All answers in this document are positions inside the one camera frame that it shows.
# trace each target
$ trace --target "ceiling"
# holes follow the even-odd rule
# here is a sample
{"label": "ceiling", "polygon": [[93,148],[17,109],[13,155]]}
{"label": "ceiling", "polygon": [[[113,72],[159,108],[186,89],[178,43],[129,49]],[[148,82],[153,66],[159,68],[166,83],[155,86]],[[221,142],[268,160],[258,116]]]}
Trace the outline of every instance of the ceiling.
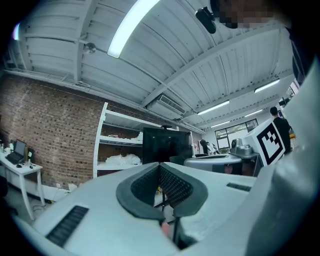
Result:
{"label": "ceiling", "polygon": [[[208,0],[161,0],[143,18],[119,59],[107,54],[135,0],[46,0],[19,26],[6,70],[146,110],[165,94],[184,110],[174,123],[202,132],[275,105],[292,83],[292,48],[277,22],[251,29],[221,24],[209,34],[195,17]],[[94,43],[96,52],[84,54]],[[260,93],[254,89],[280,82]],[[230,100],[230,104],[197,115]]]}

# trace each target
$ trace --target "vent slot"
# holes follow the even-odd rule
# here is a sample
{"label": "vent slot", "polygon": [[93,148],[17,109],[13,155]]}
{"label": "vent slot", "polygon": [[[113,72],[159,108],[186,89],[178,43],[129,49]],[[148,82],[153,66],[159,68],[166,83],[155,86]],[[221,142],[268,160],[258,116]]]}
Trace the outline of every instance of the vent slot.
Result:
{"label": "vent slot", "polygon": [[88,212],[88,208],[75,206],[46,236],[52,243],[63,247]]}
{"label": "vent slot", "polygon": [[235,184],[235,183],[228,183],[226,186],[233,188],[233,189],[236,189],[236,190],[242,190],[242,191],[246,191],[246,192],[250,192],[250,190],[251,190],[250,186],[245,186],[245,185],[240,185],[240,184]]}
{"label": "vent slot", "polygon": [[171,108],[175,109],[176,111],[178,111],[179,113],[181,113],[182,115],[184,115],[186,113],[186,111],[180,107],[177,103],[175,103],[174,101],[172,101],[171,99],[169,99],[168,97],[162,95],[159,99],[159,101],[165,103],[166,105],[170,106]]}

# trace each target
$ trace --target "black monitor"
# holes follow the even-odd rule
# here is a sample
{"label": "black monitor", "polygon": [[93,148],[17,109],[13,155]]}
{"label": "black monitor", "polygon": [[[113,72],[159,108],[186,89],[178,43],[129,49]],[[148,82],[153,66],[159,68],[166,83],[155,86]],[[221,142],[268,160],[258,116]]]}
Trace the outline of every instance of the black monitor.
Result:
{"label": "black monitor", "polygon": [[15,143],[15,149],[14,152],[16,152],[17,154],[24,156],[25,155],[25,150],[26,150],[26,143],[20,141],[20,140],[16,140]]}
{"label": "black monitor", "polygon": [[142,163],[170,162],[170,157],[192,157],[190,132],[158,128],[143,129]]}

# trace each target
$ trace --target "ceiling beam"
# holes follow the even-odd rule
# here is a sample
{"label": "ceiling beam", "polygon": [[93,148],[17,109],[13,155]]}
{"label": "ceiling beam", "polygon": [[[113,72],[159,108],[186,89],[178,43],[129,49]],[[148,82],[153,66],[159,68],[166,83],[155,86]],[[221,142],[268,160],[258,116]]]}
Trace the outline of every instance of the ceiling beam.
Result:
{"label": "ceiling beam", "polygon": [[3,61],[3,64],[4,64],[4,68],[8,69],[8,61],[5,59],[5,57],[3,55],[2,55],[2,61]]}
{"label": "ceiling beam", "polygon": [[178,80],[180,80],[185,73],[191,72],[195,68],[199,67],[204,62],[207,62],[209,59],[214,58],[223,54],[224,52],[239,46],[240,44],[245,44],[252,37],[267,33],[279,31],[283,26],[281,24],[269,24],[264,27],[260,27],[254,30],[250,30],[246,33],[235,36],[227,41],[224,41],[218,44],[215,47],[205,51],[200,54],[198,57],[191,60],[189,63],[180,68],[177,72],[173,73],[169,78],[167,78],[164,83],[160,84],[154,91],[152,91],[141,103],[142,106],[148,105],[156,97],[162,94],[166,89],[173,86]]}
{"label": "ceiling beam", "polygon": [[244,117],[245,115],[250,114],[249,112],[251,112],[251,111],[253,112],[253,111],[257,110],[257,108],[259,108],[259,110],[260,110],[260,109],[268,108],[271,105],[274,105],[275,103],[277,103],[280,100],[280,98],[281,98],[281,96],[279,94],[273,95],[270,98],[264,99],[262,101],[256,102],[255,104],[247,106],[245,109],[241,108],[236,111],[230,112],[228,114],[218,116],[214,119],[208,120],[207,122],[198,123],[197,125],[195,125],[195,127],[200,128],[200,129],[207,129],[207,128],[210,128],[211,126],[215,125],[219,121],[222,121],[222,120],[224,121],[226,119],[233,118],[239,114],[241,114]]}
{"label": "ceiling beam", "polygon": [[29,52],[28,52],[28,46],[27,46],[27,38],[25,37],[25,28],[26,28],[26,22],[21,21],[19,25],[18,30],[18,37],[19,40],[17,40],[18,50],[21,56],[21,61],[23,64],[23,67],[25,70],[33,70],[33,66],[30,60]]}
{"label": "ceiling beam", "polygon": [[[78,20],[78,26],[75,31],[74,37],[76,39],[82,39],[86,35],[90,21],[94,12],[97,8],[99,0],[86,0],[83,6],[83,13],[81,13]],[[75,81],[81,80],[81,70],[82,70],[82,57],[84,50],[84,43],[76,41],[75,42],[75,51],[73,57],[73,77]]]}
{"label": "ceiling beam", "polygon": [[230,95],[228,95],[226,97],[217,99],[217,100],[215,100],[215,101],[213,101],[213,102],[211,102],[211,103],[209,103],[207,105],[199,107],[199,108],[196,109],[195,112],[194,111],[189,111],[189,112],[187,112],[187,113],[185,113],[183,115],[183,119],[186,119],[186,118],[189,118],[191,116],[197,115],[197,113],[199,113],[201,111],[205,111],[207,109],[210,109],[210,108],[212,108],[212,107],[214,107],[216,105],[219,105],[219,104],[221,104],[221,103],[223,103],[223,102],[225,102],[227,100],[231,101],[231,100],[234,100],[234,99],[236,99],[238,97],[241,97],[241,96],[244,96],[246,94],[252,93],[255,89],[257,89],[257,88],[259,88],[261,86],[264,86],[264,85],[266,85],[268,83],[271,83],[276,79],[280,79],[280,80],[282,80],[282,82],[287,82],[287,79],[288,79],[288,82],[289,82],[289,85],[290,85],[292,81],[289,81],[289,80],[291,78],[292,78],[292,80],[294,79],[293,71],[292,71],[292,69],[288,69],[288,70],[286,70],[284,72],[281,72],[279,74],[275,74],[273,77],[270,77],[268,79],[264,79],[264,80],[259,81],[257,83],[254,83],[250,87],[246,87],[246,88],[244,88],[242,90],[239,90],[239,91],[236,91],[236,92],[234,92],[234,93],[232,93],[232,94],[230,94]]}
{"label": "ceiling beam", "polygon": [[180,126],[180,127],[184,127],[188,130],[191,130],[193,132],[196,133],[200,133],[200,134],[205,134],[205,132],[195,126],[193,126],[192,124],[189,123],[178,123],[176,121],[170,120],[164,116],[161,116],[157,113],[154,113],[152,111],[149,111],[148,109],[140,106],[139,104],[129,100],[129,99],[125,99],[122,98],[121,96],[115,95],[113,93],[110,93],[108,91],[104,91],[102,89],[98,89],[98,88],[94,88],[89,84],[85,84],[83,82],[78,82],[76,83],[75,81],[73,81],[72,79],[68,79],[64,77],[59,77],[57,75],[50,75],[47,73],[41,73],[41,72],[35,72],[35,71],[28,71],[28,70],[23,70],[23,69],[16,69],[16,70],[4,70],[4,72],[8,73],[8,74],[12,74],[12,75],[17,75],[17,76],[21,76],[21,77],[25,77],[25,78],[31,78],[31,79],[36,79],[36,80],[40,80],[40,81],[44,81],[44,82],[48,82],[51,84],[55,84],[58,86],[62,86],[62,87],[67,87],[73,90],[77,90],[80,92],[84,92],[87,94],[91,94],[91,95],[95,95],[98,97],[102,97],[104,99],[110,100],[110,101],[114,101],[120,104],[123,104],[125,106],[128,106],[130,108],[145,112],[145,113],[149,113],[153,116],[156,116],[160,119],[162,119],[163,121],[167,121],[170,124],[176,125],[176,126]]}
{"label": "ceiling beam", "polygon": [[19,68],[18,67],[18,62],[17,62],[17,58],[16,58],[16,55],[15,55],[15,52],[13,50],[12,44],[8,46],[8,53],[9,53],[10,60],[15,65],[15,68],[18,69]]}

